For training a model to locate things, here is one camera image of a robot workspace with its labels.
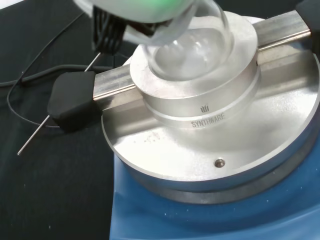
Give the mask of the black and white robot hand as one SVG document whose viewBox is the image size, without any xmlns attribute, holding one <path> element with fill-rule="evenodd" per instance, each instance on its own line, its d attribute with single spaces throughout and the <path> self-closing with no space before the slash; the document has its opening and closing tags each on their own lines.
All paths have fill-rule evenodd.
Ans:
<svg viewBox="0 0 320 240">
<path fill-rule="evenodd" d="M 91 19 L 92 48 L 115 55 L 123 42 L 164 46 L 178 39 L 197 11 L 195 0 L 76 0 Z"/>
</svg>

